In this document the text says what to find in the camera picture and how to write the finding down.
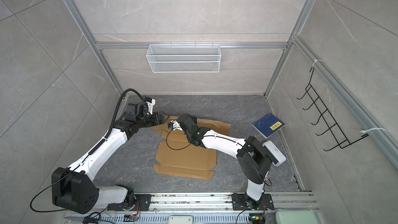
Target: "cardboard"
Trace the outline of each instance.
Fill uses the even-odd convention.
[[[177,118],[176,116],[171,116],[167,122]],[[230,124],[220,121],[199,118],[197,119],[197,124],[199,127],[208,127],[223,135],[229,135],[231,130]],[[152,128],[154,132],[163,132],[162,138],[166,138],[170,132],[167,123]],[[172,131],[167,137],[167,143],[174,149],[180,149],[189,144],[186,135],[180,130]],[[162,175],[209,180],[214,175],[214,171],[209,170],[216,166],[216,156],[216,150],[194,145],[190,145],[183,150],[172,150],[167,146],[166,141],[162,141],[155,157],[160,165],[154,164],[153,168]]]

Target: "wall-mounted basket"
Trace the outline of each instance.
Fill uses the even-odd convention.
[[[154,44],[147,52],[154,73],[219,72],[221,48],[213,44]]]

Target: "black mounting plate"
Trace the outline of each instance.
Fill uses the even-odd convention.
[[[150,205],[150,199],[152,195],[135,195],[137,201],[140,203],[140,211],[148,211]],[[137,204],[134,204],[133,208],[129,211],[137,211]],[[107,210],[113,211],[124,211],[122,204],[109,204]]]
[[[263,194],[261,202],[264,203],[266,208],[269,208],[271,210],[275,209],[270,194]],[[256,210],[264,210],[264,206],[262,203],[260,203],[260,205],[257,207]],[[232,194],[232,208],[234,210],[240,210],[240,211],[249,209],[249,207],[246,205],[245,194],[238,194],[238,193]]]

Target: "white zip tie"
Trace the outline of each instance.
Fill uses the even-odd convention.
[[[367,133],[367,132],[369,132],[369,131],[373,131],[373,130],[384,130],[384,131],[387,131],[387,129],[386,129],[386,128],[381,128],[381,127],[373,127],[373,128],[370,128],[370,129],[368,129],[368,130],[362,130],[362,131],[360,131],[360,132],[362,132],[362,133]]]
[[[315,65],[315,63],[316,63],[317,61],[322,61],[322,60],[317,60],[317,59],[315,59],[315,60],[314,60],[314,63],[312,64],[312,67]]]

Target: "book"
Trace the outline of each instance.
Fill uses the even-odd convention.
[[[280,119],[275,117],[273,114],[269,113],[261,119],[257,120],[252,124],[252,126],[263,135],[265,138],[268,138],[276,131],[285,126]]]

